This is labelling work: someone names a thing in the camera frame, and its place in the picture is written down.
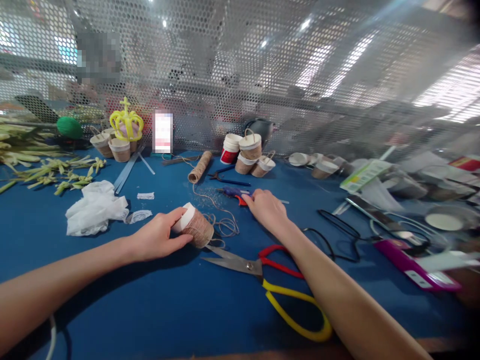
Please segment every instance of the black cable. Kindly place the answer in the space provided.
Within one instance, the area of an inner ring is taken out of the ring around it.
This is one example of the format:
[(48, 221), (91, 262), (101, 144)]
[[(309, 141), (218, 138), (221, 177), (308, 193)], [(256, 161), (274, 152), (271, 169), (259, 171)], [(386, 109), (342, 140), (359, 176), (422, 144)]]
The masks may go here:
[(317, 230), (315, 230), (314, 228), (311, 228), (311, 227), (306, 227), (306, 228), (304, 228), (304, 229), (301, 229), (301, 231), (303, 231), (303, 232), (313, 231), (315, 234), (317, 234), (319, 237), (321, 237), (321, 239), (325, 242), (326, 247), (328, 248), (328, 250), (330, 250), (331, 259), (335, 262), (335, 258), (337, 257), (337, 255), (335, 255), (334, 250), (332, 249), (332, 246), (330, 245), (330, 243), (329, 243), (329, 241), (327, 240), (327, 238), (322, 235), (322, 233), (320, 233), (319, 231), (317, 231)]
[[(325, 242), (326, 246), (328, 247), (328, 250), (330, 251), (330, 257), (331, 257), (332, 261), (335, 261), (336, 259), (344, 259), (344, 260), (347, 260), (351, 263), (358, 263), (358, 262), (360, 262), (362, 257), (360, 256), (359, 250), (357, 248), (357, 242), (359, 240), (370, 241), (371, 242), (373, 240), (381, 240), (382, 239), (382, 237), (381, 237), (382, 233), (378, 234), (377, 236), (371, 236), (369, 238), (362, 238), (362, 236), (360, 235), (358, 230), (356, 230), (349, 223), (343, 221), (338, 216), (333, 215), (331, 212), (328, 212), (328, 211), (323, 210), (323, 209), (317, 210), (317, 212), (322, 218), (324, 218), (326, 221), (328, 221), (329, 223), (334, 225), (337, 229), (341, 230), (342, 232), (346, 233), (347, 235), (349, 235), (350, 237), (353, 238), (351, 244), (352, 244), (353, 252), (355, 254), (355, 258), (336, 254), (334, 252), (330, 242), (327, 240), (327, 238), (320, 231), (318, 231), (314, 228), (311, 228), (311, 227), (306, 227), (306, 228), (301, 230), (302, 232), (312, 231), (312, 232), (316, 233), (318, 236), (320, 236), (321, 239)], [(431, 245), (430, 239), (425, 234), (423, 234), (421, 232), (418, 232), (418, 231), (409, 231), (409, 232), (412, 233), (412, 234), (417, 234), (417, 235), (423, 236), (425, 238), (425, 242), (421, 245), (413, 245), (410, 249), (404, 250), (404, 252), (408, 255), (411, 255), (411, 256), (416, 256), (416, 255), (422, 254)], [(388, 231), (388, 230), (385, 230), (383, 234), (389, 234), (394, 239), (399, 238), (398, 235), (395, 235), (391, 231)]]

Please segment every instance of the perforated metal mesh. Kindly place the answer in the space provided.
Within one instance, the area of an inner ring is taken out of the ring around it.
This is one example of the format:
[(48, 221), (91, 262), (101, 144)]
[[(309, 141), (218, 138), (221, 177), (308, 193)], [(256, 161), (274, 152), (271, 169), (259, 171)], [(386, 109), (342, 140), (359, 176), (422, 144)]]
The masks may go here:
[[(218, 151), (227, 132), (240, 134), (246, 119), (261, 117), (275, 123), (265, 150), (355, 158), (392, 144), (428, 147), (480, 115), (480, 57), (468, 27), (414, 1), (1, 6), (1, 111), (21, 119), (34, 117), (14, 106), (15, 96), (28, 94), (61, 116), (106, 126), (127, 96), (147, 142), (161, 109), (173, 113), (176, 149)], [(77, 84), (76, 34), (85, 32), (118, 35), (117, 83)], [(439, 115), (446, 117), (432, 121)]]

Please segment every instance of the person's right hand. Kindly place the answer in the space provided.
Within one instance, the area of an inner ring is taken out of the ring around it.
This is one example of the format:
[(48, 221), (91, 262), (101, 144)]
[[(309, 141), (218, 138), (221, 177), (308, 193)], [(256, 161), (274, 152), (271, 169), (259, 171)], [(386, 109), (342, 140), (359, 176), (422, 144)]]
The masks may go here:
[(252, 197), (247, 194), (241, 197), (258, 222), (272, 234), (291, 223), (285, 206), (270, 191), (257, 189)]

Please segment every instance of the green yarn ball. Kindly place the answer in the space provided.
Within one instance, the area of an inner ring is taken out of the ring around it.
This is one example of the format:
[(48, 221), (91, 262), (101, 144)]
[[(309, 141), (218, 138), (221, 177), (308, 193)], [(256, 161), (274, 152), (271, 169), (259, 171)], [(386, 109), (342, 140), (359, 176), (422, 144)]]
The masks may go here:
[(56, 128), (63, 136), (70, 139), (81, 139), (84, 135), (82, 126), (73, 117), (63, 116), (56, 121)]

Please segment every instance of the red and yellow scissors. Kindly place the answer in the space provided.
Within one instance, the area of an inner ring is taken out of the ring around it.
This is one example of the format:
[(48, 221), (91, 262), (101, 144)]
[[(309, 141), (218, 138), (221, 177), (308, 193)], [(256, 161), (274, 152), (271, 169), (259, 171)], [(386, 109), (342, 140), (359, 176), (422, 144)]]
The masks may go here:
[[(254, 260), (254, 261), (246, 260), (243, 257), (235, 255), (231, 252), (219, 249), (217, 247), (213, 247), (213, 246), (209, 246), (209, 245), (207, 245), (206, 247), (208, 249), (210, 249), (211, 251), (213, 251), (218, 256), (220, 256), (221, 258), (218, 258), (218, 257), (203, 257), (202, 258), (203, 260), (206, 260), (206, 261), (208, 261), (212, 264), (219, 265), (219, 266), (227, 268), (227, 269), (231, 269), (231, 270), (235, 270), (235, 271), (238, 271), (238, 272), (247, 273), (247, 274), (251, 274), (251, 275), (256, 276), (260, 280), (261, 285), (265, 288), (265, 290), (266, 290), (265, 295), (268, 298), (268, 300), (270, 301), (270, 303), (273, 305), (275, 310), (280, 314), (280, 316), (283, 318), (283, 320), (285, 320), (285, 322), (292, 329), (294, 329), (297, 333), (299, 333), (300, 335), (302, 335), (303, 337), (305, 337), (307, 339), (310, 339), (310, 340), (312, 340), (314, 342), (318, 342), (318, 343), (324, 342), (324, 341), (327, 341), (328, 339), (330, 339), (330, 337), (332, 336), (332, 326), (330, 325), (327, 317), (325, 316), (322, 309), (319, 307), (319, 305), (317, 304), (317, 302), (315, 301), (315, 299), (312, 296), (307, 295), (307, 294), (302, 293), (302, 292), (299, 292), (299, 291), (288, 289), (288, 288), (285, 288), (285, 287), (273, 285), (273, 284), (269, 283), (267, 280), (265, 280), (264, 277), (263, 277), (262, 266), (263, 265), (268, 265), (268, 266), (271, 266), (275, 269), (278, 269), (278, 270), (280, 270), (280, 271), (282, 271), (286, 274), (289, 274), (293, 277), (296, 277), (296, 278), (299, 278), (299, 279), (304, 279), (304, 276), (302, 275), (302, 273), (300, 273), (298, 271), (294, 271), (292, 269), (289, 269), (288, 267), (283, 266), (283, 265), (281, 265), (279, 263), (276, 263), (276, 262), (267, 258), (267, 256), (269, 254), (271, 254), (272, 252), (274, 252), (276, 250), (281, 250), (281, 251), (283, 251), (287, 254), (290, 254), (286, 247), (281, 246), (281, 245), (269, 246), (269, 247), (265, 248), (264, 250), (260, 251), (260, 253), (258, 253), (259, 259)], [(309, 330), (301, 327), (280, 306), (280, 304), (274, 298), (272, 293), (286, 295), (286, 296), (289, 296), (289, 297), (292, 297), (292, 298), (300, 299), (300, 300), (303, 300), (303, 301), (314, 304), (320, 310), (320, 312), (323, 316), (323, 328), (320, 331), (309, 331)]]

